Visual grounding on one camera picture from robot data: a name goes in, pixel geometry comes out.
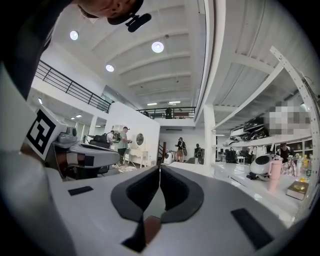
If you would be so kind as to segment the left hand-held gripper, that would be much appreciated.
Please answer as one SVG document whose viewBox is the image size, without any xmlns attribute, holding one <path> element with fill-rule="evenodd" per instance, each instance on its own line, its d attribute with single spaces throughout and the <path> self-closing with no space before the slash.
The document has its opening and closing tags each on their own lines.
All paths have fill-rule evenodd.
<svg viewBox="0 0 320 256">
<path fill-rule="evenodd" d="M 116 164 L 120 155 L 114 150 L 78 141 L 77 130 L 58 118 L 51 110 L 40 106 L 26 142 L 44 161 L 52 144 L 67 150 L 67 164 L 75 167 L 106 167 Z"/>
</svg>

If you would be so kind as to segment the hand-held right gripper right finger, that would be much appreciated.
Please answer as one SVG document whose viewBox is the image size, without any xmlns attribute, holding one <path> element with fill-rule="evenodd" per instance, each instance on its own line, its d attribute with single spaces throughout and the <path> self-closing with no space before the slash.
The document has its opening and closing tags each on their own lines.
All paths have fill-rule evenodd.
<svg viewBox="0 0 320 256">
<path fill-rule="evenodd" d="M 291 229 L 238 187 L 181 168 L 172 171 L 196 182 L 204 200 L 190 219 L 163 224 L 147 255 L 273 256 L 291 239 Z"/>
</svg>

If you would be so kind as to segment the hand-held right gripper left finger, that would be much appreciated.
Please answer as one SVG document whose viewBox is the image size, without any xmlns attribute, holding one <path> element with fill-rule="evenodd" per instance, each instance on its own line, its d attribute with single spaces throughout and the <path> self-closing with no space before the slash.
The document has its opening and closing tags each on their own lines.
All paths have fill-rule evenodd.
<svg viewBox="0 0 320 256">
<path fill-rule="evenodd" d="M 159 188 L 158 167 L 74 181 L 46 173 L 79 256 L 160 255 L 160 220 L 144 218 Z"/>
</svg>

